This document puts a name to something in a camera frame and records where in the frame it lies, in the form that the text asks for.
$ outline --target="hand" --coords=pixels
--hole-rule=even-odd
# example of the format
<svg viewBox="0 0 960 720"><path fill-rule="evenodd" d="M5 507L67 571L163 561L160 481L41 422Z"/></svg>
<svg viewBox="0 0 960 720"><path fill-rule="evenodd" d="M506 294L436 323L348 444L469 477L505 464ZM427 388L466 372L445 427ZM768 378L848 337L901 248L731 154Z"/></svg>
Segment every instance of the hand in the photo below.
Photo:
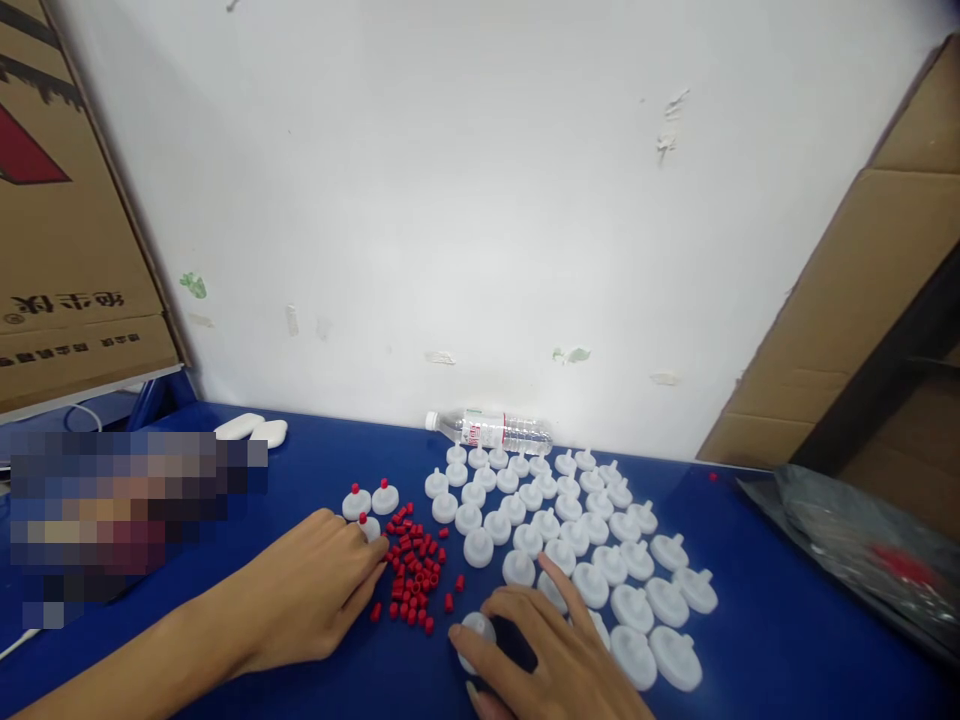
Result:
<svg viewBox="0 0 960 720"><path fill-rule="evenodd" d="M540 567L556 583L573 626L539 590L498 588L480 608L487 617L511 620L537 655L537 668L527 673L493 643L470 628L454 625L450 641L501 700L490 693L467 690L481 720L514 715L528 718L650 718L653 714L620 670L590 619L573 583L545 554Z"/></svg>
<svg viewBox="0 0 960 720"><path fill-rule="evenodd" d="M234 676L329 657L373 596L388 547L318 510L200 596L249 641Z"/></svg>

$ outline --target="blue table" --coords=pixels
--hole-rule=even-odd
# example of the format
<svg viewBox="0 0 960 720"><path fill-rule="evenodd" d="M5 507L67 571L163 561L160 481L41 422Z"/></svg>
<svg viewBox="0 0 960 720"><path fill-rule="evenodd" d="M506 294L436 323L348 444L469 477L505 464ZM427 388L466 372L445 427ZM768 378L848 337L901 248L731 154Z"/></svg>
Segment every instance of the blue table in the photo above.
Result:
<svg viewBox="0 0 960 720"><path fill-rule="evenodd" d="M147 431L212 430L245 412L197 403ZM251 497L242 520L217 530L213 544L184 552L135 586L122 600L89 612L60 631L43 632L0 663L0 716L24 707L120 647L164 614L233 572L314 509L338 509L352 482L373 490L387 476L401 501L413 500L427 532L423 480L444 465L449 443L437 433L287 413L261 412L290 425L286 443L270 453L269 491ZM682 532L691 565L710 568L720 605L693 614L683 628L696 642L702 685L684 694L663 678L645 694L659 717L825 718L943 717L958 706L951 678L864 610L785 541L738 491L734 472L687 463L616 457L638 499L650 498L660 531ZM709 474L719 478L711 482ZM500 493L487 503L499 505ZM9 527L0 518L0 537ZM282 668L225 685L181 716L223 717L469 717L465 674L445 638L454 619L477 609L501 584L500 566L474 570L463 561L463 538L443 541L449 561L431 601L436 633L392 623L389 578L376 599L383 619L363 616L326 662ZM9 562L4 553L3 562ZM442 596L458 573L467 590L454 616ZM658 567L658 574L663 570ZM19 636L18 573L0 568L2 647ZM602 612L609 628L616 621Z"/></svg>

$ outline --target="water bottle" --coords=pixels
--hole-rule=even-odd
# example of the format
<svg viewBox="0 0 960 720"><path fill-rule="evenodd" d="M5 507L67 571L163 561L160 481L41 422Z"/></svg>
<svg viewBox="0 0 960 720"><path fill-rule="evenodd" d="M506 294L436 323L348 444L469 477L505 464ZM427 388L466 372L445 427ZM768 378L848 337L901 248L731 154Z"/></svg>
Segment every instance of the water bottle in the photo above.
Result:
<svg viewBox="0 0 960 720"><path fill-rule="evenodd" d="M528 420L506 413L485 413L482 410L428 412L427 430L437 430L451 442L461 445L483 443L489 449L503 444L503 449L527 455L548 454L553 449L549 428L540 420Z"/></svg>

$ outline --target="white wall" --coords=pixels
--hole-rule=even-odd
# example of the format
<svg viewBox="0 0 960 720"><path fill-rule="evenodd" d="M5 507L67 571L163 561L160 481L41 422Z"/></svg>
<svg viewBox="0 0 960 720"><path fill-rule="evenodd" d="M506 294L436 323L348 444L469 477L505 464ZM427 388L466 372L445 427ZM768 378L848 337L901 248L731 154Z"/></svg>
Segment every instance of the white wall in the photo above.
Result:
<svg viewBox="0 0 960 720"><path fill-rule="evenodd" d="M59 3L205 397L411 426L509 408L673 458L957 21L947 0L227 4Z"/></svg>

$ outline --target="plastic part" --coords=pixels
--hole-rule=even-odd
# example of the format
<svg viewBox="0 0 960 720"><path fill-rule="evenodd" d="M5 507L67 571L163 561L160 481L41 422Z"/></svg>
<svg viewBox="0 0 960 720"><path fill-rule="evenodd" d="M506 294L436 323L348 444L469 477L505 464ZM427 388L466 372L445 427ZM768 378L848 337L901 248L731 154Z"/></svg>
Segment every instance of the plastic part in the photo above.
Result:
<svg viewBox="0 0 960 720"><path fill-rule="evenodd" d="M476 530L483 523L483 513L480 508L472 503L464 503L457 508L457 514L454 517L453 526L461 535L468 535Z"/></svg>
<svg viewBox="0 0 960 720"><path fill-rule="evenodd" d="M620 557L626 563L630 577L635 580L645 582L653 575L653 558L647 552L646 540L641 540L639 543L623 543L620 545Z"/></svg>
<svg viewBox="0 0 960 720"><path fill-rule="evenodd" d="M594 545L604 545L607 538L610 537L610 528L603 518L596 513L586 512L580 517L584 529L587 531L587 537Z"/></svg>
<svg viewBox="0 0 960 720"><path fill-rule="evenodd" d="M513 548L535 558L543 550L543 536L532 525L521 525L513 531Z"/></svg>
<svg viewBox="0 0 960 720"><path fill-rule="evenodd" d="M433 499L433 506L431 507L433 519L441 525L452 523L457 516L457 507L459 505L460 503L457 502L457 496L453 493L445 492L437 495Z"/></svg>
<svg viewBox="0 0 960 720"><path fill-rule="evenodd" d="M607 604L610 597L610 585L603 573L590 563L578 563L573 569L573 584L580 591L580 597L587 607L599 610Z"/></svg>
<svg viewBox="0 0 960 720"><path fill-rule="evenodd" d="M540 509L540 506L543 505L543 495L540 494L540 491L537 490L533 483L521 485L517 494L520 496L520 499L523 500L523 504L529 512L536 512Z"/></svg>
<svg viewBox="0 0 960 720"><path fill-rule="evenodd" d="M360 513L370 512L370 493L361 490L360 485L354 483L350 494L343 499L340 514L344 520L355 522L360 519Z"/></svg>
<svg viewBox="0 0 960 720"><path fill-rule="evenodd" d="M440 468L434 468L423 483L423 491L431 500L437 495L443 495L449 487L450 481L444 473L440 472Z"/></svg>
<svg viewBox="0 0 960 720"><path fill-rule="evenodd" d="M520 478L510 468L504 468L497 472L497 490L504 495L512 495L520 487Z"/></svg>
<svg viewBox="0 0 960 720"><path fill-rule="evenodd" d="M703 667L693 649L693 638L660 626L650 633L649 642L663 678L677 690L696 690L703 681Z"/></svg>
<svg viewBox="0 0 960 720"><path fill-rule="evenodd" d="M561 525L560 539L573 548L573 554L577 557L583 557L590 549L590 536L581 522L565 522Z"/></svg>
<svg viewBox="0 0 960 720"><path fill-rule="evenodd" d="M503 580L507 585L533 587L537 568L523 550L511 550L503 559Z"/></svg>
<svg viewBox="0 0 960 720"><path fill-rule="evenodd" d="M647 602L660 622L670 627L681 627L690 618L690 608L678 585L663 578L650 578L646 585Z"/></svg>
<svg viewBox="0 0 960 720"><path fill-rule="evenodd" d="M460 623L464 627L468 627L477 633L480 637L486 640L488 643L493 645L497 644L497 633L493 630L493 624L490 622L489 618L486 615L478 612L468 613L467 616ZM460 658L460 664L463 666L463 669L466 670L471 675L476 675L477 671L473 669L473 665L468 663L463 655L457 653L457 657Z"/></svg>
<svg viewBox="0 0 960 720"><path fill-rule="evenodd" d="M464 505L469 503L476 505L478 508L482 508L486 501L487 491L483 488L483 485L476 480L468 482L463 486L463 490L460 491L460 502Z"/></svg>
<svg viewBox="0 0 960 720"><path fill-rule="evenodd" d="M673 574L673 583L680 588L687 605L703 615L717 609L717 592L710 584L712 579L713 573L709 570L697 573L690 568L680 568Z"/></svg>
<svg viewBox="0 0 960 720"><path fill-rule="evenodd" d="M630 684L646 692L657 680L657 661L647 636L635 628L617 625L610 634L610 652Z"/></svg>
<svg viewBox="0 0 960 720"><path fill-rule="evenodd" d="M244 413L237 415L233 420L227 420L213 431L217 440L240 440L253 432L254 428L266 422L262 415Z"/></svg>
<svg viewBox="0 0 960 720"><path fill-rule="evenodd" d="M563 571L564 575L570 577L573 574L573 569L577 566L577 554L570 547L570 543L554 538L547 542L544 552Z"/></svg>
<svg viewBox="0 0 960 720"><path fill-rule="evenodd" d="M590 558L594 567L606 578L610 587L623 585L627 581L627 564L620 557L620 546L598 547Z"/></svg>
<svg viewBox="0 0 960 720"><path fill-rule="evenodd" d="M400 504L400 492L386 478L380 480L380 487L373 493L371 506L377 515L389 515Z"/></svg>
<svg viewBox="0 0 960 720"><path fill-rule="evenodd" d="M483 519L483 527L490 534L490 539L493 540L493 544L497 547L506 545L510 539L510 533L513 532L510 519L507 517L507 514L501 510L488 512L487 516Z"/></svg>
<svg viewBox="0 0 960 720"><path fill-rule="evenodd" d="M640 539L640 523L627 513L614 513L610 516L610 532L620 542L637 542Z"/></svg>
<svg viewBox="0 0 960 720"><path fill-rule="evenodd" d="M676 572L690 564L687 551L683 549L683 535L680 533L672 538L657 535L650 541L650 552L654 559L670 572Z"/></svg>
<svg viewBox="0 0 960 720"><path fill-rule="evenodd" d="M485 568L493 560L493 540L483 528L471 530L463 541L463 557L470 567Z"/></svg>
<svg viewBox="0 0 960 720"><path fill-rule="evenodd" d="M632 627L644 635L653 628L653 610L647 602L645 590L618 585L610 595L610 608L621 625Z"/></svg>

